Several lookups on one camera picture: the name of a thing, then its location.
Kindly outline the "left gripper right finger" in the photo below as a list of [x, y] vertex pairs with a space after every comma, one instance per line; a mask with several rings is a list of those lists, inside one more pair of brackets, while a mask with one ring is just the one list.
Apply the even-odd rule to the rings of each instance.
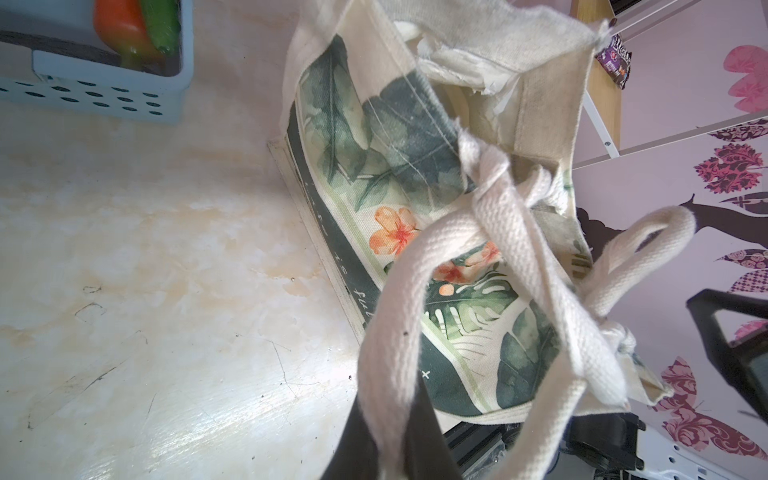
[[410, 480], [460, 480], [461, 473], [440, 430], [427, 388], [417, 381], [404, 436], [404, 471]]

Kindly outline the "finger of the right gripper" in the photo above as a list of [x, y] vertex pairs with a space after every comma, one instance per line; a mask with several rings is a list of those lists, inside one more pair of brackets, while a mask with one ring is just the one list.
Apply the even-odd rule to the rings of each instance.
[[697, 327], [706, 356], [725, 381], [754, 410], [767, 419], [767, 328], [729, 342], [716, 314], [735, 312], [767, 318], [767, 302], [756, 298], [705, 289], [691, 297], [686, 307]]

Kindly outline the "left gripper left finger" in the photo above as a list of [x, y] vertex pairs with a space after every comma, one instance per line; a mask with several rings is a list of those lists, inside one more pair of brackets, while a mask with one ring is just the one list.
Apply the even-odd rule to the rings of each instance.
[[321, 480], [376, 480], [379, 478], [376, 443], [355, 398], [341, 438]]

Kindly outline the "cream canvas grocery bag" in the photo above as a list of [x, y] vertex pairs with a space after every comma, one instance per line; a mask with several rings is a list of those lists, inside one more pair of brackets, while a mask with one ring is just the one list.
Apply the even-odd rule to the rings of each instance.
[[656, 210], [594, 257], [573, 153], [611, 19], [507, 1], [307, 1], [271, 147], [361, 349], [378, 479], [407, 479], [421, 378], [437, 420], [516, 424], [494, 479], [541, 479], [573, 419], [671, 387], [611, 321], [691, 241]]

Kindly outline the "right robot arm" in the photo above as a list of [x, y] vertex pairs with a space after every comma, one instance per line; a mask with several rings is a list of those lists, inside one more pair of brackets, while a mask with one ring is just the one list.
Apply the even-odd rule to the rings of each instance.
[[[767, 420], [767, 302], [703, 290], [687, 309], [707, 358], [749, 404], [747, 416]], [[665, 415], [661, 430], [638, 416], [579, 417], [567, 427], [546, 471], [549, 479], [730, 479], [732, 473], [700, 454], [708, 447], [766, 460], [767, 451], [734, 427], [700, 411], [689, 363], [678, 357], [661, 375], [671, 396], [654, 406]]]

